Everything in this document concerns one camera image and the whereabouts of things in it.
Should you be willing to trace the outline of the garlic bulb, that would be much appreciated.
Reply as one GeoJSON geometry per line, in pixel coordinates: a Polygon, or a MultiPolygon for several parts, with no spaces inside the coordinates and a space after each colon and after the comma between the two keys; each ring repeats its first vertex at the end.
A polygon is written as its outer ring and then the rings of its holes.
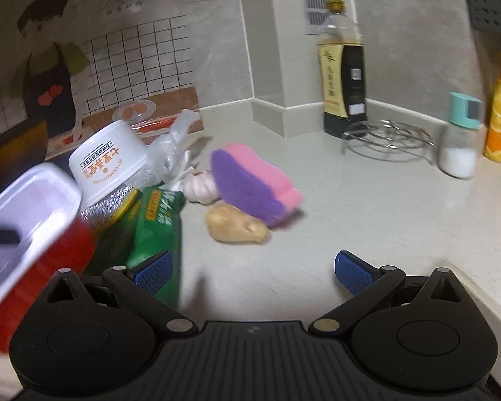
{"type": "Polygon", "coordinates": [[[209,170],[192,170],[183,179],[183,194],[190,203],[208,206],[221,197],[217,185],[209,170]]]}

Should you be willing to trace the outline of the cartoon cook wall sticker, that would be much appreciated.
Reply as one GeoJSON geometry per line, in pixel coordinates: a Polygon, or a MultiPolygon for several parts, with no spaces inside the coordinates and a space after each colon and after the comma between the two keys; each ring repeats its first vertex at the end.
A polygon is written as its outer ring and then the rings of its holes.
{"type": "Polygon", "coordinates": [[[0,0],[0,135],[43,115],[49,152],[123,104],[194,109],[179,0],[0,0]]]}

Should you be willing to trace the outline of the green snack bag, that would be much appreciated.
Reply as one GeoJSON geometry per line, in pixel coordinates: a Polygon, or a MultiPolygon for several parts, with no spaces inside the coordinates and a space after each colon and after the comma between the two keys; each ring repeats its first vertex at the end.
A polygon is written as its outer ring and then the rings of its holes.
{"type": "Polygon", "coordinates": [[[181,291],[181,212],[185,202],[181,191],[146,188],[126,214],[101,235],[86,274],[97,276],[115,265],[131,269],[168,251],[174,261],[173,275],[155,298],[176,309],[181,291]]]}

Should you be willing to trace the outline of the pink purple sponge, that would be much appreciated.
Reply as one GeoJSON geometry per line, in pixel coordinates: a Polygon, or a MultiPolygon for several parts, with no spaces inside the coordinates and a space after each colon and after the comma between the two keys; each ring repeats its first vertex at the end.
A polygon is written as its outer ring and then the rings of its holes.
{"type": "Polygon", "coordinates": [[[303,201],[289,176],[243,143],[213,151],[211,173],[224,202],[268,227],[283,223],[303,201]]]}

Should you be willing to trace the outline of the dark soy sauce bottle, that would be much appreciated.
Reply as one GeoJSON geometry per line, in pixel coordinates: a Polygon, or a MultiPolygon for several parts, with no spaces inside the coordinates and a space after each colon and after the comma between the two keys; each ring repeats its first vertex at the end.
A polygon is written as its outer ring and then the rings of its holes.
{"type": "Polygon", "coordinates": [[[364,44],[342,0],[327,2],[328,17],[318,33],[323,92],[323,128],[340,138],[352,124],[366,121],[364,44]]]}

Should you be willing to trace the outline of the teal lid salt shaker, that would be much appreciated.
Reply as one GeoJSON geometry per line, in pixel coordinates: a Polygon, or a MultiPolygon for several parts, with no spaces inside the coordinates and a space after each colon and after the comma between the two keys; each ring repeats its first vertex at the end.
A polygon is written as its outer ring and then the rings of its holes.
{"type": "Polygon", "coordinates": [[[438,148],[437,164],[446,175],[471,179],[479,156],[482,102],[459,92],[450,93],[448,122],[438,148]]]}

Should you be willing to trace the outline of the ginger root piece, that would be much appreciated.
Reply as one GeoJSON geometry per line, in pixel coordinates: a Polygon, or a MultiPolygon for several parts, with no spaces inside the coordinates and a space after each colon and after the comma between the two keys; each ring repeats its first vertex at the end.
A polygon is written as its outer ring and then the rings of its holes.
{"type": "Polygon", "coordinates": [[[262,220],[226,203],[208,209],[206,225],[211,238],[221,243],[264,244],[270,237],[270,229],[262,220]]]}

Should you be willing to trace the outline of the silver foil cup lid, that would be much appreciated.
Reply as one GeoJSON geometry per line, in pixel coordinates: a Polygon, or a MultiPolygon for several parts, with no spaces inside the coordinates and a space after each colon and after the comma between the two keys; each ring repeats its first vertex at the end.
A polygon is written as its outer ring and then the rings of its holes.
{"type": "Polygon", "coordinates": [[[129,185],[120,185],[111,194],[80,212],[81,220],[95,234],[101,234],[120,220],[136,203],[139,190],[129,185]]]}

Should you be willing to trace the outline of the clear plastic bag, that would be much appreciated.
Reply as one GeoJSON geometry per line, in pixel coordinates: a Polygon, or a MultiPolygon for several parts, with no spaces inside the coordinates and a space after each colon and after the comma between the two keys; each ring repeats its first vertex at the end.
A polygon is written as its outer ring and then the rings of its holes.
{"type": "Polygon", "coordinates": [[[141,190],[161,185],[162,189],[179,191],[181,181],[192,171],[191,151],[183,149],[183,142],[200,117],[199,112],[183,110],[169,132],[147,147],[145,163],[125,184],[141,190]]]}

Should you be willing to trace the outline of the white paper noodle cup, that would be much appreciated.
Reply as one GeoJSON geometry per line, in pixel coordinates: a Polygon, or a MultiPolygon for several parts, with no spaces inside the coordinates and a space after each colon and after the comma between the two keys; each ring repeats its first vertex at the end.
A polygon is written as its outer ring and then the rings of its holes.
{"type": "Polygon", "coordinates": [[[147,146],[130,125],[117,120],[87,139],[68,159],[82,193],[81,209],[111,194],[144,165],[147,146]]]}

